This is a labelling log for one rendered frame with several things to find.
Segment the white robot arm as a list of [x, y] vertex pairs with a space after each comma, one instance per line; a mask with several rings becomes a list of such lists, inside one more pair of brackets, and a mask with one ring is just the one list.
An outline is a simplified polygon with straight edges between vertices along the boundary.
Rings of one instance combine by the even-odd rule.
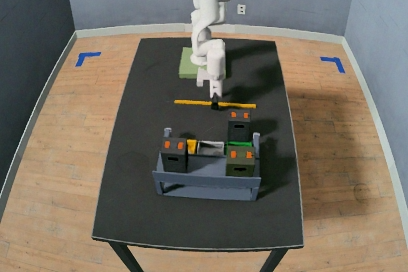
[[225, 77], [225, 43], [221, 39], [212, 40], [212, 32], [208, 26], [223, 25], [226, 22], [226, 2], [230, 1], [194, 0], [194, 6], [199, 10], [191, 13], [194, 53], [191, 61], [196, 65], [207, 65], [207, 70], [198, 68], [197, 86], [203, 86], [204, 80], [216, 82]]

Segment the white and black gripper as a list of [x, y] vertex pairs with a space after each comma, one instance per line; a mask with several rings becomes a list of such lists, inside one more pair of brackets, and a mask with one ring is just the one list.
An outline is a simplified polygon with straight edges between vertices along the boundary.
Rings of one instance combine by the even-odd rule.
[[[210, 95], [212, 98], [212, 103], [211, 103], [212, 110], [219, 110], [218, 99], [222, 98], [222, 80], [223, 79], [216, 81], [216, 82], [210, 79]], [[217, 99], [217, 102], [216, 102], [216, 99]]]

